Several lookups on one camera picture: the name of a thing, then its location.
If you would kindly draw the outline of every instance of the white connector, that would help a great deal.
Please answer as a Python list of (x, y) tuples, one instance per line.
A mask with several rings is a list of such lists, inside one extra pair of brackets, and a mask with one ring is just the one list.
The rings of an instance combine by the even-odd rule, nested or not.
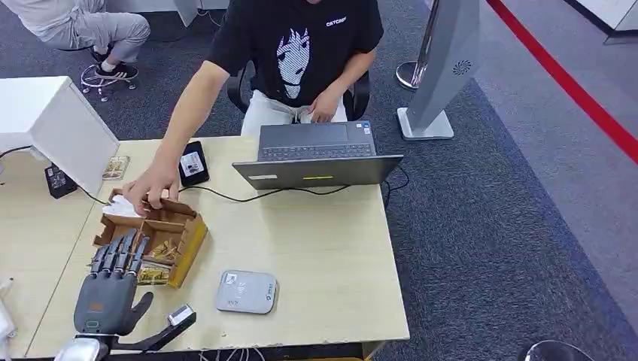
[[(0, 293), (2, 290), (8, 288), (11, 285), (11, 279), (7, 282), (0, 284)], [(9, 311), (5, 307), (5, 304), (0, 298), (0, 359), (11, 361), (9, 357), (9, 348), (7, 341), (9, 338), (16, 335), (16, 326), (9, 315)]]

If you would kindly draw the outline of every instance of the man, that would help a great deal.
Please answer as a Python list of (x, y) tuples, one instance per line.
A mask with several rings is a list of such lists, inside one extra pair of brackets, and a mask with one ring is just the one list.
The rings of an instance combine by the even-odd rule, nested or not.
[(144, 214), (142, 197), (178, 197), (184, 147), (211, 112), (228, 77), (249, 60), (257, 73), (242, 135), (266, 124), (345, 122), (342, 96), (365, 74), (383, 35), (376, 0), (232, 0), (211, 52), (182, 93), (149, 169), (125, 197)]
[(137, 59), (150, 34), (143, 16), (105, 13), (104, 0), (0, 1), (46, 45), (62, 50), (92, 47), (93, 57), (99, 62), (97, 76), (131, 79), (137, 75), (137, 69), (123, 62)]

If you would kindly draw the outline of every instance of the red floor stripe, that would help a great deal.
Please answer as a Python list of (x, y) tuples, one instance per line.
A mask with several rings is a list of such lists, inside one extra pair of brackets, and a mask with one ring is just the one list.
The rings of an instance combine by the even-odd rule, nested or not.
[(521, 24), (501, 0), (487, 0), (516, 38), (534, 55), (543, 68), (558, 82), (572, 99), (607, 135), (638, 164), (638, 140), (600, 106), (576, 80), (563, 69), (542, 45)]

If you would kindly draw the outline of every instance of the chair armrest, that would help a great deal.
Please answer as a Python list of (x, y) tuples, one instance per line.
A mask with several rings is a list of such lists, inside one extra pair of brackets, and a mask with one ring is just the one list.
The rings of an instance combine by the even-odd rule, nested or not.
[(353, 111), (352, 116), (354, 120), (359, 120), (368, 107), (368, 101), (370, 100), (370, 76), (366, 71), (359, 80), (357, 80), (353, 87)]
[(242, 69), (234, 77), (229, 77), (226, 82), (226, 93), (230, 101), (244, 114), (248, 110), (248, 103), (242, 99), (242, 82), (244, 81), (244, 74), (246, 68)]

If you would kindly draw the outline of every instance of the man's left hand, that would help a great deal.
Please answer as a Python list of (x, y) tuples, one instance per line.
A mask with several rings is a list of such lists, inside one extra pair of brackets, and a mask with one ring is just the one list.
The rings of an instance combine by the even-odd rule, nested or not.
[(308, 108), (308, 113), (312, 113), (312, 122), (329, 123), (337, 112), (342, 96), (343, 92), (332, 87), (321, 92)]

